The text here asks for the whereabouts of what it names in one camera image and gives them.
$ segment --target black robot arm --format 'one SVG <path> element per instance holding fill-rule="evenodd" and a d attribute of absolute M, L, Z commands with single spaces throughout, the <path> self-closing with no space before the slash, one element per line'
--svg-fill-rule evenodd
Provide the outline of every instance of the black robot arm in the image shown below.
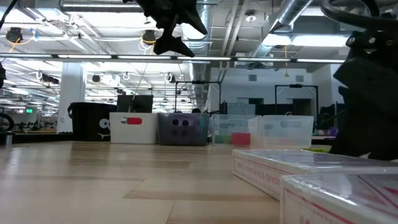
<path fill-rule="evenodd" d="M 124 3 L 134 0 L 123 0 Z M 195 56 L 182 42 L 181 37 L 173 37 L 172 33 L 177 24 L 190 24 L 197 31 L 206 35 L 207 30 L 197 12 L 197 0 L 135 0 L 144 10 L 146 17 L 156 21 L 158 29 L 164 29 L 161 38 L 156 40 L 155 54 L 173 51 L 189 57 Z"/>
<path fill-rule="evenodd" d="M 354 31 L 350 52 L 334 77 L 347 108 L 344 127 L 330 153 L 370 159 L 398 159 L 398 21 L 381 17 L 373 0 L 361 0 L 371 17 L 343 12 L 323 0 L 323 13 L 338 22 L 365 29 Z"/>

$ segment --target pillar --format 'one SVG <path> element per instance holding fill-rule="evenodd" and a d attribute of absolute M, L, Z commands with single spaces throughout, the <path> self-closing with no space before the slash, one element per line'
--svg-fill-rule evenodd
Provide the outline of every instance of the pillar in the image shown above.
<path fill-rule="evenodd" d="M 73 102 L 84 102 L 86 73 L 82 63 L 63 63 L 57 133 L 72 132 L 68 107 Z"/>

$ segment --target purple storage bin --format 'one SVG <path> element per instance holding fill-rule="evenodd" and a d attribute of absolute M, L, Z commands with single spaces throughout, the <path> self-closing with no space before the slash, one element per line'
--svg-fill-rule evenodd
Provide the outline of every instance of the purple storage bin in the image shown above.
<path fill-rule="evenodd" d="M 207 145 L 208 114 L 159 113 L 157 116 L 160 145 Z"/>

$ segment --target white box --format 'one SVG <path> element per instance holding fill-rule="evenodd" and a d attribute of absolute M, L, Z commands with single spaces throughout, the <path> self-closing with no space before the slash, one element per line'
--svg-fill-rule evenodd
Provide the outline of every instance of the white box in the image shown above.
<path fill-rule="evenodd" d="M 248 134 L 250 144 L 247 146 L 261 146 L 261 116 L 214 114 L 210 118 L 213 144 L 233 144 L 234 133 Z"/>
<path fill-rule="evenodd" d="M 313 116 L 266 115 L 261 120 L 266 149 L 305 149 L 311 147 Z"/>
<path fill-rule="evenodd" d="M 398 175 L 282 177 L 280 224 L 398 223 Z"/>
<path fill-rule="evenodd" d="M 157 114 L 110 113 L 109 122 L 112 143 L 157 143 Z"/>
<path fill-rule="evenodd" d="M 233 174 L 279 200 L 282 175 L 398 174 L 398 163 L 302 150 L 234 150 Z"/>

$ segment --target black trash bin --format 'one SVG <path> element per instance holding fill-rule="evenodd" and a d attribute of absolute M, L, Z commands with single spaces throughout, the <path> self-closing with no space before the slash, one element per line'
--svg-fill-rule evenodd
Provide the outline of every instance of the black trash bin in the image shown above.
<path fill-rule="evenodd" d="M 110 141 L 109 113 L 118 106 L 102 103 L 71 103 L 68 107 L 77 141 Z"/>

